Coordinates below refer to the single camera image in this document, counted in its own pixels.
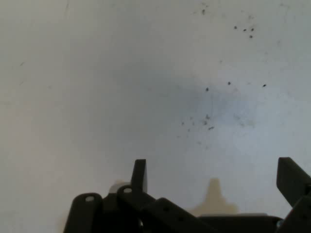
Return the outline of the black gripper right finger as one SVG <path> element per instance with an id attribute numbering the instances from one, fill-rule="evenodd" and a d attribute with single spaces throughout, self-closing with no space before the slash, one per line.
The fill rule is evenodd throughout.
<path id="1" fill-rule="evenodd" d="M 311 231 L 311 177 L 290 157 L 278 159 L 276 185 L 292 207 L 278 233 Z"/>

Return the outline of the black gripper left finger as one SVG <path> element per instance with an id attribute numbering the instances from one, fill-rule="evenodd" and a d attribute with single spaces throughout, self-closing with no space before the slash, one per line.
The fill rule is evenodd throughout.
<path id="1" fill-rule="evenodd" d="M 146 193 L 146 160 L 137 159 L 131 181 L 102 197 L 74 198 L 66 233 L 215 233 L 216 229 L 165 198 Z"/>

